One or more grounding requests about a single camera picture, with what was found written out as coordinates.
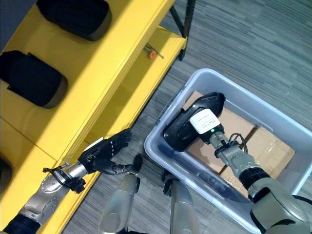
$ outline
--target gray carpet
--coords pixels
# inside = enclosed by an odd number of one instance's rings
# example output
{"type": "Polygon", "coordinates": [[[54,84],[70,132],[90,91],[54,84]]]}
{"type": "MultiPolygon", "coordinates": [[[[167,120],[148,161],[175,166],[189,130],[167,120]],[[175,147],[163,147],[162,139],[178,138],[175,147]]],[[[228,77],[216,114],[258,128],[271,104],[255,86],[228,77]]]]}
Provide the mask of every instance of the gray carpet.
{"type": "MultiPolygon", "coordinates": [[[[183,16],[185,0],[175,3],[183,16]]],[[[162,25],[177,32],[168,14],[162,25]]],[[[199,68],[212,68],[312,130],[312,2],[310,0],[198,0],[184,60],[176,61],[133,127],[117,157],[130,163],[162,108],[199,68]]],[[[162,169],[145,157],[130,230],[168,234],[170,198],[162,169]]],[[[101,175],[64,230],[95,234],[106,202],[123,176],[101,175]]],[[[300,195],[312,198],[309,178],[300,195]]],[[[201,234],[248,233],[191,191],[201,234]]]]}

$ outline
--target black device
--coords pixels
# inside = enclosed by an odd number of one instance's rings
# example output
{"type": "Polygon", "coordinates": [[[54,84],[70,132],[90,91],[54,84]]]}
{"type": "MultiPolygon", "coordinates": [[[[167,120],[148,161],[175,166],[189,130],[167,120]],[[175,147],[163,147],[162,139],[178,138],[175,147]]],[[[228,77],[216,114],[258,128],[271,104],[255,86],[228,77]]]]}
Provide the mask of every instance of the black device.
{"type": "Polygon", "coordinates": [[[213,92],[198,98],[187,110],[181,109],[163,132],[166,142],[177,151],[186,150],[199,136],[190,118],[204,109],[210,109],[218,117],[222,113],[224,101],[222,93],[213,92]]]}
{"type": "Polygon", "coordinates": [[[47,20],[91,41],[106,33],[112,19],[104,0],[38,0],[37,6],[47,20]]]}
{"type": "Polygon", "coordinates": [[[67,80],[59,71],[17,50],[0,56],[0,78],[9,83],[9,90],[45,108],[59,104],[67,90],[67,80]]]}

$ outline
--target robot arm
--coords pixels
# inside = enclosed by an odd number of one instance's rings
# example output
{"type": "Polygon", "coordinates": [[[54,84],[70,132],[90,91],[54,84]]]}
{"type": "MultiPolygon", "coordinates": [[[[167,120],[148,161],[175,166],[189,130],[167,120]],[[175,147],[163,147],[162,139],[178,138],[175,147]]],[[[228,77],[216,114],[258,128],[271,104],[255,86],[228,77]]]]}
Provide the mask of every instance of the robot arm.
{"type": "Polygon", "coordinates": [[[277,180],[272,179],[255,163],[240,134],[233,134],[228,140],[215,116],[202,114],[200,118],[192,118],[190,122],[199,137],[206,144],[211,143],[214,146],[215,156],[231,168],[248,190],[248,197],[254,203],[250,212],[251,218],[262,233],[310,234],[308,216],[302,206],[277,180]],[[243,150],[236,141],[237,137],[232,140],[235,135],[241,137],[243,150]]]}
{"type": "Polygon", "coordinates": [[[84,190],[83,177],[86,174],[100,171],[117,175],[131,170],[132,165],[116,165],[110,160],[128,145],[130,138],[130,130],[123,130],[84,151],[75,164],[44,168],[43,172],[50,174],[3,231],[8,234],[34,234],[51,217],[69,190],[77,194],[84,190]]]}

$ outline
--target yellow shelf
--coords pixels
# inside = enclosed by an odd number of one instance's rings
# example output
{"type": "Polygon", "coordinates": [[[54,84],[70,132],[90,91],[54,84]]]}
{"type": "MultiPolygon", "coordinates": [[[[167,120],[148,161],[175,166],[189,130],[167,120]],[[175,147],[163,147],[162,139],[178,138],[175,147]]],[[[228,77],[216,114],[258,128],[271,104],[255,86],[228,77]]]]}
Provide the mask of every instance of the yellow shelf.
{"type": "MultiPolygon", "coordinates": [[[[48,110],[0,81],[0,151],[13,168],[1,197],[2,229],[38,189],[46,176],[43,167],[75,162],[88,142],[131,126],[185,46],[184,38],[157,26],[174,0],[108,2],[113,20],[99,41],[63,31],[34,6],[4,49],[36,55],[67,77],[69,89],[62,103],[48,110]],[[147,41],[164,59],[148,58],[142,51],[147,41]]],[[[84,178],[86,189],[79,195],[70,191],[39,232],[60,233],[98,175],[84,178]]]]}
{"type": "Polygon", "coordinates": [[[9,162],[12,179],[1,195],[0,230],[14,218],[26,201],[37,191],[46,176],[43,167],[53,167],[56,161],[21,135],[2,118],[1,158],[9,162]]]}
{"type": "MultiPolygon", "coordinates": [[[[134,123],[137,115],[149,99],[149,96],[184,46],[185,39],[162,27],[158,27],[149,40],[149,43],[155,49],[159,49],[165,58],[161,59],[157,57],[152,60],[148,58],[145,52],[140,53],[122,84],[94,125],[93,130],[101,131],[91,131],[92,133],[88,135],[86,141],[93,142],[93,140],[101,136],[115,134],[134,123]]],[[[83,141],[75,155],[68,155],[60,159],[57,165],[67,160],[74,162],[83,149],[88,146],[86,141],[83,141]]],[[[40,229],[40,233],[60,233],[98,176],[99,173],[94,173],[84,177],[86,180],[86,189],[79,195],[69,192],[48,223],[40,229]]]]}
{"type": "Polygon", "coordinates": [[[159,26],[148,43],[164,59],[150,59],[144,51],[140,53],[85,140],[92,143],[131,126],[185,42],[186,39],[159,26]]]}
{"type": "Polygon", "coordinates": [[[50,110],[0,84],[1,117],[55,160],[77,150],[174,0],[108,3],[112,23],[96,42],[48,22],[34,5],[4,49],[31,52],[68,79],[65,99],[50,110]]]}

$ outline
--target gray plastic bin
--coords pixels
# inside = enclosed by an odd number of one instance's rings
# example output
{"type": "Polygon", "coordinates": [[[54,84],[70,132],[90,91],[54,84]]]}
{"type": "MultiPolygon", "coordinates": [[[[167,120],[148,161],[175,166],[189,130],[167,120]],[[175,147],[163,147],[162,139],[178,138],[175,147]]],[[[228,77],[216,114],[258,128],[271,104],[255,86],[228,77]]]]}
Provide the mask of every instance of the gray plastic bin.
{"type": "Polygon", "coordinates": [[[294,157],[277,178],[292,194],[297,194],[312,171],[312,132],[218,72],[200,69],[191,76],[147,136],[145,151],[151,159],[245,229],[260,233],[250,218],[252,204],[249,200],[187,152],[173,150],[162,136],[164,128],[181,110],[194,90],[203,94],[223,93],[226,97],[226,108],[257,126],[264,126],[295,150],[294,157]]]}

